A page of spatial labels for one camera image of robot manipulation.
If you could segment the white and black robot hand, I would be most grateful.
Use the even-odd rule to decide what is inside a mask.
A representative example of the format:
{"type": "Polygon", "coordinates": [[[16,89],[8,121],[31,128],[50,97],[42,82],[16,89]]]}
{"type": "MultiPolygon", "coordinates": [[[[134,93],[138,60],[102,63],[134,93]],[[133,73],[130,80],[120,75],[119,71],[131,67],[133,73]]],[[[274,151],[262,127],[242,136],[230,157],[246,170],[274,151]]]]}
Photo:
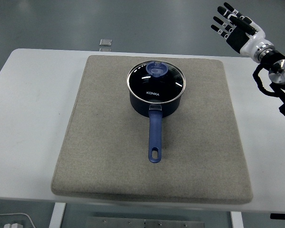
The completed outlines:
{"type": "Polygon", "coordinates": [[[237,53],[259,63],[266,51],[275,49],[273,43],[266,39],[263,29],[229,3],[224,2],[217,11],[224,19],[214,16],[216,24],[211,28],[237,53]]]}

